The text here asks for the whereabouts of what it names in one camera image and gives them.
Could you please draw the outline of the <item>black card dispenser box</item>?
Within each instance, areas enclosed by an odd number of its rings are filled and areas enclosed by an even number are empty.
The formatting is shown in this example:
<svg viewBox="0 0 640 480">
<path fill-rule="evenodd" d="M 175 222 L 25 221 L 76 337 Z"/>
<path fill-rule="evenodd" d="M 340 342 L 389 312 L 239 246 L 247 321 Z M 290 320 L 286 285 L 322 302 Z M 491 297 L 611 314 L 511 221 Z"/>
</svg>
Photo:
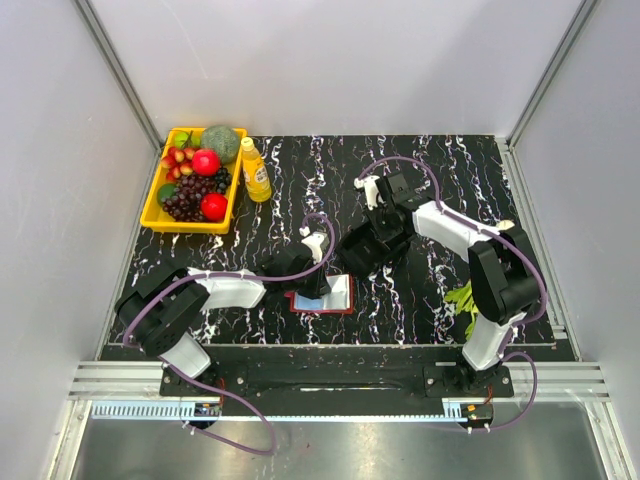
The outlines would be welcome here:
<svg viewBox="0 0 640 480">
<path fill-rule="evenodd" d="M 377 272 L 383 265 L 399 260 L 408 251 L 413 237 L 401 233 L 389 242 L 376 236 L 370 222 L 349 230 L 336 247 L 344 270 L 349 274 L 364 278 Z"/>
</svg>

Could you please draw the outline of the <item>red leather card holder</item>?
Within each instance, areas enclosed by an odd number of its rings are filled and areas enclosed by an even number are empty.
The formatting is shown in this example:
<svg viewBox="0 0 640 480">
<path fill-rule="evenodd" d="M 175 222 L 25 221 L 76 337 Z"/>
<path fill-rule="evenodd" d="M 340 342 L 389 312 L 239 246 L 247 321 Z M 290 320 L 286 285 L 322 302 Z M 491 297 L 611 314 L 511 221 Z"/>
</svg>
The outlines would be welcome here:
<svg viewBox="0 0 640 480">
<path fill-rule="evenodd" d="M 351 314 L 354 311 L 353 278 L 349 274 L 327 277 L 330 291 L 318 299 L 303 297 L 296 292 L 285 295 L 289 309 L 296 313 Z"/>
</svg>

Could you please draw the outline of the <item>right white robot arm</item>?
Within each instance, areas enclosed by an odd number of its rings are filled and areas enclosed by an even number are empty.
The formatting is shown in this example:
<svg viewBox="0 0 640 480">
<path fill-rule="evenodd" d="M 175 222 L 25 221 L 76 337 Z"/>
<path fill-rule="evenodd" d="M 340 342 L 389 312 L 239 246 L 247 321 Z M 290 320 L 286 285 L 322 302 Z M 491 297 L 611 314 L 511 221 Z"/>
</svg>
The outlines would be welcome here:
<svg viewBox="0 0 640 480">
<path fill-rule="evenodd" d="M 489 368 L 500 362 L 507 337 L 535 305 L 545 302 L 545 285 L 526 233 L 499 230 L 446 206 L 439 195 L 409 189 L 402 174 L 368 175 L 354 181 L 366 197 L 373 235 L 385 247 L 421 236 L 457 254 L 469 266 L 471 293 L 478 314 L 455 375 L 469 396 L 491 382 Z"/>
</svg>

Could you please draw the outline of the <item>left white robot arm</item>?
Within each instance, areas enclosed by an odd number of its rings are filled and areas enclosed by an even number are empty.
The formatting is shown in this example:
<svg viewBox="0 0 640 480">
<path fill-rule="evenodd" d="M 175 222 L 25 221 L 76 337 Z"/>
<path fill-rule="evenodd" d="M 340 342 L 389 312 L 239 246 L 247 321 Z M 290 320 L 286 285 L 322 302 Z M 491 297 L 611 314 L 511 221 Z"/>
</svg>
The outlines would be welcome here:
<svg viewBox="0 0 640 480">
<path fill-rule="evenodd" d="M 193 394 L 213 390 L 217 372 L 204 348 L 189 333 L 209 310 L 253 309 L 273 294 L 296 289 L 320 295 L 329 291 L 320 262 L 330 236 L 301 230 L 302 240 L 259 262 L 255 272 L 205 271 L 166 262 L 124 291 L 114 313 L 125 327 L 123 343 L 157 357 L 182 372 L 182 383 Z"/>
</svg>

